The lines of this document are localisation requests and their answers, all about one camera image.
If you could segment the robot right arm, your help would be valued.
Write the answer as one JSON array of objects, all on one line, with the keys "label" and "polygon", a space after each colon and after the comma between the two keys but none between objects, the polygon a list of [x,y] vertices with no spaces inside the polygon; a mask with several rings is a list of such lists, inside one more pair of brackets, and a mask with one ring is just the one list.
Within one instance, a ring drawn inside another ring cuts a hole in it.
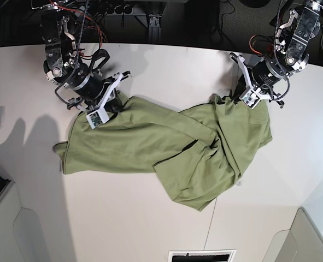
[{"label": "robot right arm", "polygon": [[[41,6],[40,31],[45,44],[43,69],[56,88],[56,97],[67,109],[86,104],[88,111],[99,107],[116,78],[103,78],[102,68],[109,61],[102,48],[106,37],[94,18],[90,1],[48,1]],[[98,48],[86,55],[81,48],[84,32],[98,34]]]}]

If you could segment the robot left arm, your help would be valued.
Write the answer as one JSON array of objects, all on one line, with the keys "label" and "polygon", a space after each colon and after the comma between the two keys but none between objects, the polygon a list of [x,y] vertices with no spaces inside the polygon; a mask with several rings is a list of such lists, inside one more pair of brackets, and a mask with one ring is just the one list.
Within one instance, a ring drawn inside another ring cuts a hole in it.
[{"label": "robot left arm", "polygon": [[291,4],[291,1],[279,4],[272,21],[273,36],[260,36],[271,48],[267,52],[253,50],[260,58],[258,63],[249,66],[242,55],[230,53],[230,58],[242,71],[234,93],[230,95],[234,103],[243,102],[251,109],[263,100],[284,106],[286,94],[276,93],[274,85],[281,80],[289,84],[290,77],[307,66],[310,58],[307,46],[319,33],[319,17],[323,10],[323,1],[304,1],[295,9],[290,8]]}]

